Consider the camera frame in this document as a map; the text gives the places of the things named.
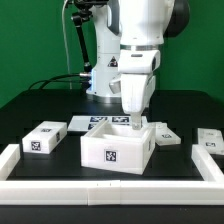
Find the black table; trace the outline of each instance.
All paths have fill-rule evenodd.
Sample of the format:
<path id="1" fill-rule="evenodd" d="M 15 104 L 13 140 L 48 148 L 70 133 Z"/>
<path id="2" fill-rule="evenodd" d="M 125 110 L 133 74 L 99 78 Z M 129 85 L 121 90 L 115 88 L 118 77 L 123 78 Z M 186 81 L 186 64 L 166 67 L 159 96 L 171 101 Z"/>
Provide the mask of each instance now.
<path id="1" fill-rule="evenodd" d="M 77 90 L 25 91 L 0 109 L 0 150 L 21 144 L 42 121 L 69 122 L 73 115 L 123 115 L 120 104 L 89 101 Z M 50 155 L 21 152 L 9 180 L 200 180 L 191 161 L 197 128 L 224 133 L 224 108 L 198 91 L 156 91 L 145 115 L 168 124 L 182 139 L 177 146 L 156 146 L 143 175 L 80 166 L 80 136 L 68 136 Z M 224 159 L 213 156 L 224 169 Z M 221 223 L 224 206 L 0 206 L 1 223 Z"/>

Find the white robot link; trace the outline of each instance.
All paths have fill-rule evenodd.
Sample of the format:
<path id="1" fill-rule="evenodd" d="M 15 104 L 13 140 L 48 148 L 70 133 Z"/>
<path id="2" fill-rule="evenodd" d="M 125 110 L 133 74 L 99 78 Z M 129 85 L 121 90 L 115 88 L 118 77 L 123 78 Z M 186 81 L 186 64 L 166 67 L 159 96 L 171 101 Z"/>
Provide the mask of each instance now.
<path id="1" fill-rule="evenodd" d="M 153 72 L 160 66 L 159 45 L 164 36 L 175 37 L 188 24 L 188 1 L 76 0 L 74 4 L 81 22 L 93 16 L 96 29 L 97 64 L 93 69 L 79 35 L 86 71 L 91 72 L 88 98 L 122 102 L 124 113 L 131 115 L 132 128 L 141 129 L 141 114 L 155 90 Z"/>

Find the white block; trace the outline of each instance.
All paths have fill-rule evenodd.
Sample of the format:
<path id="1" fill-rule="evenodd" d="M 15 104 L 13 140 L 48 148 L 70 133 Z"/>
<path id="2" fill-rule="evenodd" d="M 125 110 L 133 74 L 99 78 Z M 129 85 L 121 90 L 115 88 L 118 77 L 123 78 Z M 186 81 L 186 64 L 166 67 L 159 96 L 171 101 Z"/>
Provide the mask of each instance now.
<path id="1" fill-rule="evenodd" d="M 0 180 L 6 180 L 20 159 L 20 148 L 10 144 L 0 155 Z"/>
<path id="2" fill-rule="evenodd" d="M 85 181 L 3 181 L 1 205 L 87 205 Z"/>
<path id="3" fill-rule="evenodd" d="M 120 181 L 92 182 L 88 186 L 88 205 L 119 205 Z"/>
<path id="4" fill-rule="evenodd" d="M 173 133 L 166 123 L 156 123 L 156 143 L 159 146 L 181 144 L 181 139 Z"/>
<path id="5" fill-rule="evenodd" d="M 155 128 L 133 130 L 102 120 L 81 137 L 85 167 L 142 174 L 155 148 Z"/>
<path id="6" fill-rule="evenodd" d="M 122 205 L 223 205 L 224 185 L 207 181 L 121 181 Z"/>
<path id="7" fill-rule="evenodd" d="M 96 126 L 101 120 L 108 120 L 110 124 L 130 125 L 130 116 L 73 116 L 68 126 L 68 131 L 87 132 Z M 142 117 L 142 125 L 147 126 L 147 119 Z"/>
<path id="8" fill-rule="evenodd" d="M 23 138 L 23 151 L 49 154 L 66 135 L 66 123 L 44 121 Z"/>
<path id="9" fill-rule="evenodd" d="M 210 154 L 224 155 L 224 142 L 219 130 L 198 128 L 198 144 Z"/>
<path id="10" fill-rule="evenodd" d="M 216 162 L 201 145 L 193 145 L 192 160 L 205 181 L 224 184 L 224 175 Z"/>

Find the green wall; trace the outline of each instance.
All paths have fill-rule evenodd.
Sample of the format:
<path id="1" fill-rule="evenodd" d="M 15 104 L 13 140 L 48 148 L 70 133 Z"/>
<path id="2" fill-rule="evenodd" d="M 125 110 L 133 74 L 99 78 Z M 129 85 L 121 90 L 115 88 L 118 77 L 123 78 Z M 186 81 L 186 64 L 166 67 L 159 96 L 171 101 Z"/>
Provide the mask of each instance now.
<path id="1" fill-rule="evenodd" d="M 66 74 L 61 26 L 63 0 L 0 1 L 0 107 L 33 82 Z M 224 1 L 189 0 L 191 21 L 162 46 L 158 89 L 201 90 L 224 103 Z M 80 48 L 66 10 L 72 72 L 82 70 Z M 84 25 L 90 60 L 96 61 L 92 23 Z M 69 88 L 52 84 L 50 88 Z"/>

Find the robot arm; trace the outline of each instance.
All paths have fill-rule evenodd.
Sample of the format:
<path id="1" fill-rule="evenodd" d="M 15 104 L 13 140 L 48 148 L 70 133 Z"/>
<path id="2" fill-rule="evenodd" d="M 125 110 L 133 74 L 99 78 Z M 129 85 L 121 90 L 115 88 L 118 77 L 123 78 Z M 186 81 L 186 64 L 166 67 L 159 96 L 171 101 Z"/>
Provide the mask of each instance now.
<path id="1" fill-rule="evenodd" d="M 181 32 L 189 20 L 185 0 L 119 0 L 121 52 L 118 72 L 121 74 L 122 107 L 132 118 L 132 128 L 141 129 L 141 114 L 149 104 L 155 89 L 153 72 L 160 66 L 159 45 L 164 43 L 164 33 Z M 178 13 L 187 19 L 170 23 Z"/>

